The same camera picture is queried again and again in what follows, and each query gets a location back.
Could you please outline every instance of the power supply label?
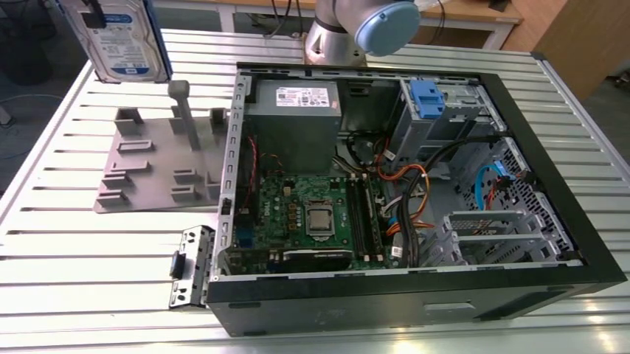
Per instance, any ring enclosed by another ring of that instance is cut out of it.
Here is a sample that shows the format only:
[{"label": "power supply label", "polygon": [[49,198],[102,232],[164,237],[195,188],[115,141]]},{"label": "power supply label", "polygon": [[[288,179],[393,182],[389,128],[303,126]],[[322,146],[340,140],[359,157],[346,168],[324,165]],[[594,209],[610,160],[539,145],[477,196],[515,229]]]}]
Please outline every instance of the power supply label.
[{"label": "power supply label", "polygon": [[330,107],[326,88],[280,87],[275,90],[278,107]]}]

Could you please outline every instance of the hard drive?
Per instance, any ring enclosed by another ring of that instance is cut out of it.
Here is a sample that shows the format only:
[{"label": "hard drive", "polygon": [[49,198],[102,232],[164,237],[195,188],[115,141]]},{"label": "hard drive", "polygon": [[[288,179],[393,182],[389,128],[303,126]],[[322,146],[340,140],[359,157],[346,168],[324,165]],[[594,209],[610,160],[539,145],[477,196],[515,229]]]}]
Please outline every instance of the hard drive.
[{"label": "hard drive", "polygon": [[57,0],[104,83],[171,79],[150,0]]}]

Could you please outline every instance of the side panel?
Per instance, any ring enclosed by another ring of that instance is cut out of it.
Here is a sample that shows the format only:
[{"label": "side panel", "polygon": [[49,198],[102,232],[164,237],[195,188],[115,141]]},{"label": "side panel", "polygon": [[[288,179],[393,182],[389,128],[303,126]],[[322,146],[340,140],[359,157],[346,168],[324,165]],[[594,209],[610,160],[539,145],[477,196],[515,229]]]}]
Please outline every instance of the side panel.
[{"label": "side panel", "polygon": [[262,336],[511,318],[567,296],[547,287],[498,288],[222,302],[211,309],[231,336]]},{"label": "side panel", "polygon": [[523,113],[514,102],[513,96],[501,81],[493,74],[481,74],[482,85],[486,87],[490,99],[497,106],[499,115],[509,125],[515,143],[527,160],[537,179],[538,187],[547,195],[553,208],[561,216],[565,230],[573,238],[579,250],[579,256],[590,267],[597,268],[601,281],[623,279],[619,265],[598,235],[587,214],[583,211],[575,196],[562,178],[561,172],[551,161],[550,155],[535,136]]}]

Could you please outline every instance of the cpu socket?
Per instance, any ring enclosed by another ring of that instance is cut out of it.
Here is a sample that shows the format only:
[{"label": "cpu socket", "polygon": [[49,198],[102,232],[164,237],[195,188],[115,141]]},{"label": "cpu socket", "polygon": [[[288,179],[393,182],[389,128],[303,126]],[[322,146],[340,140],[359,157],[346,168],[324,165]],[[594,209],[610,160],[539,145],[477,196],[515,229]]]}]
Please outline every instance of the cpu socket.
[{"label": "cpu socket", "polygon": [[331,201],[308,201],[306,203],[306,234],[320,242],[335,236]]}]

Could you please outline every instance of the light blue cap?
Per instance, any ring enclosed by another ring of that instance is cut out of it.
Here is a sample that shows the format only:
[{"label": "light blue cap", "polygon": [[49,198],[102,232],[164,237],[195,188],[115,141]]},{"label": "light blue cap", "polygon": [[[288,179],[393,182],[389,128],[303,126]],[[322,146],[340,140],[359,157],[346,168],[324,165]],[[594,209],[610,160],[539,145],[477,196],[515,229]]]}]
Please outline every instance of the light blue cap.
[{"label": "light blue cap", "polygon": [[410,42],[421,24],[421,12],[413,2],[383,6],[362,23],[354,40],[375,57],[390,55]]}]

